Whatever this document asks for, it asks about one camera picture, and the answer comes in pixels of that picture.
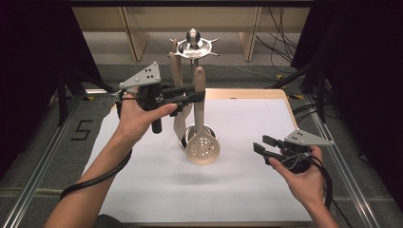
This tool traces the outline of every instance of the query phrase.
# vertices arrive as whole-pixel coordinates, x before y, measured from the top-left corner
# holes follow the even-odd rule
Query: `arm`
[[[319,147],[311,146],[312,155],[322,161]],[[288,183],[293,196],[305,207],[317,227],[338,227],[332,214],[323,202],[323,178],[320,171],[311,167],[302,174],[293,174],[273,158],[269,160]]]
[[[126,94],[125,97],[129,98],[133,95]],[[113,136],[77,182],[97,178],[114,169],[133,145],[141,139],[154,120],[170,114],[176,108],[175,104],[167,104],[146,112],[137,105],[136,101],[124,100],[121,119]],[[46,227],[92,227],[113,179],[110,178],[65,196],[50,214]]]

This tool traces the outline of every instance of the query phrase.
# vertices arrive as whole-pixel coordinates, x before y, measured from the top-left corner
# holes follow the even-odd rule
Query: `black backdrop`
[[[84,80],[67,67],[102,80],[70,7],[0,1],[0,28],[1,179],[26,149],[62,71],[77,82]]]
[[[403,2],[354,0],[323,64],[342,118],[403,211]],[[294,67],[314,56],[339,9],[312,8]]]

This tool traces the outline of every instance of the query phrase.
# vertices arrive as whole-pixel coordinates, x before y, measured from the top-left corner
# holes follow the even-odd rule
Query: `finger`
[[[319,148],[319,146],[317,145],[311,145],[311,153],[312,156],[316,157],[317,159],[319,159],[322,162],[322,150]]]
[[[290,170],[282,166],[280,161],[270,158],[269,162],[272,165],[272,167],[276,169],[276,171],[278,171],[284,177],[285,181],[288,182],[294,176],[294,174],[290,172]]]
[[[157,109],[146,112],[146,117],[150,122],[153,122],[155,120],[160,119],[161,117],[169,115],[177,108],[178,108],[177,104],[166,104]]]
[[[126,92],[126,95],[127,94],[137,95],[139,93],[139,89],[140,88],[138,86],[133,86],[133,87],[127,88],[125,92]]]
[[[127,104],[127,102],[125,102],[125,103],[123,103],[123,106],[125,107],[125,108],[122,108],[122,110],[126,110],[126,109],[130,109],[131,110],[131,108],[136,108],[137,109],[137,107],[140,109],[140,107],[138,106],[138,103],[137,103],[137,94],[134,94],[134,93],[126,93],[125,95],[124,95],[124,97],[123,97],[123,101],[127,101],[127,102],[130,102],[130,103],[133,103],[132,105],[131,105],[131,107],[130,107],[130,105],[128,105]]]

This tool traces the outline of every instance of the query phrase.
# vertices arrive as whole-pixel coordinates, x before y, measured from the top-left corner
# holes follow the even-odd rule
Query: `wooden cabinet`
[[[284,32],[301,33],[309,8],[284,8]],[[280,8],[118,7],[73,8],[82,31],[121,31],[133,60],[142,59],[148,32],[238,32],[245,61],[251,61],[257,32],[277,32]]]

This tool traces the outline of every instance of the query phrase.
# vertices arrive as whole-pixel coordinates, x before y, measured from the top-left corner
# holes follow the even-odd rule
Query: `printed number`
[[[81,129],[81,124],[83,123],[92,123],[92,120],[81,120],[80,123],[78,123],[76,132],[85,132],[86,135],[83,138],[71,138],[72,141],[86,141],[86,138],[91,130]]]

